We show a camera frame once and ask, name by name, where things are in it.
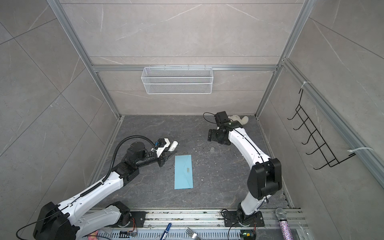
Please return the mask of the light blue envelope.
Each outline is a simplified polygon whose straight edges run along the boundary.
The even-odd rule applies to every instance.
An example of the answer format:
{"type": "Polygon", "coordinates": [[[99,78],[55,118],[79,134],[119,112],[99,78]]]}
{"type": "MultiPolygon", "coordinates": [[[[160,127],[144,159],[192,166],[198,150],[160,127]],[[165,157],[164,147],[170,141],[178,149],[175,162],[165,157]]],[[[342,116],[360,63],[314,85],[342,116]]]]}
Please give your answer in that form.
{"type": "Polygon", "coordinates": [[[192,156],[175,156],[175,190],[192,189],[193,187],[192,156]]]}

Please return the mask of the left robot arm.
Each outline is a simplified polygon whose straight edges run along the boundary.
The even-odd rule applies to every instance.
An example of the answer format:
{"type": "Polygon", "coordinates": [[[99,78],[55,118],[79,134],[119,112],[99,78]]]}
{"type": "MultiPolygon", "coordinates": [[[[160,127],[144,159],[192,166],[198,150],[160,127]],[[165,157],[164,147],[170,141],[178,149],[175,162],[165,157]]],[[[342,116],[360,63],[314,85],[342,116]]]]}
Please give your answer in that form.
{"type": "Polygon", "coordinates": [[[97,230],[117,225],[135,226],[131,210],[122,202],[89,214],[88,211],[113,192],[129,184],[140,168],[157,163],[162,167],[176,153],[178,142],[160,138],[156,142],[134,135],[120,141],[107,174],[81,193],[59,204],[49,202],[33,222],[36,240],[79,240],[97,230]]]}

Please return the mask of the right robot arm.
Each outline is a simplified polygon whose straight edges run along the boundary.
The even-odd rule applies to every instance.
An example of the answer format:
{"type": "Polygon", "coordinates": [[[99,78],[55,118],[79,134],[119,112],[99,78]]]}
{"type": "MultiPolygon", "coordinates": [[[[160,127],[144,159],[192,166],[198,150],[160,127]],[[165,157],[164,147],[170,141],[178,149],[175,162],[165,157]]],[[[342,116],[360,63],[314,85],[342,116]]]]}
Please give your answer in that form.
{"type": "Polygon", "coordinates": [[[236,224],[249,226],[257,219],[263,203],[282,189],[282,164],[265,154],[249,137],[243,125],[226,112],[214,114],[216,129],[209,130],[208,141],[235,145],[250,167],[247,180],[249,192],[237,209],[236,224]]]}

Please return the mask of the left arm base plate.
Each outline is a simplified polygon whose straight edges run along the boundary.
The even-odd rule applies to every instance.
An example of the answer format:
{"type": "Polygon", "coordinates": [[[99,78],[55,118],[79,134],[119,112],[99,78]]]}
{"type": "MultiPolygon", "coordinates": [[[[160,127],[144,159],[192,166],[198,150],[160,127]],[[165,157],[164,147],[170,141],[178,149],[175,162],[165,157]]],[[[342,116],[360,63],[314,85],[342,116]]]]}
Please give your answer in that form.
{"type": "Polygon", "coordinates": [[[120,228],[133,228],[135,224],[136,228],[143,228],[146,214],[146,212],[130,212],[129,214],[124,213],[119,219],[117,225],[120,228]]]}

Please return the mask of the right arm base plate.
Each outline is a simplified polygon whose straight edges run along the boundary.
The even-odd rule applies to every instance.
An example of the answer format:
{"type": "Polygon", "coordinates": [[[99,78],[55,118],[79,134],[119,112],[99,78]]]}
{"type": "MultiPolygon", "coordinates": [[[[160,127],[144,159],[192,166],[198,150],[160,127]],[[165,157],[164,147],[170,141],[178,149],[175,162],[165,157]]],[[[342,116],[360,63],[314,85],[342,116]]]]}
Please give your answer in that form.
{"type": "Polygon", "coordinates": [[[250,216],[241,216],[237,211],[222,210],[225,227],[264,227],[264,217],[258,211],[250,216]]]}

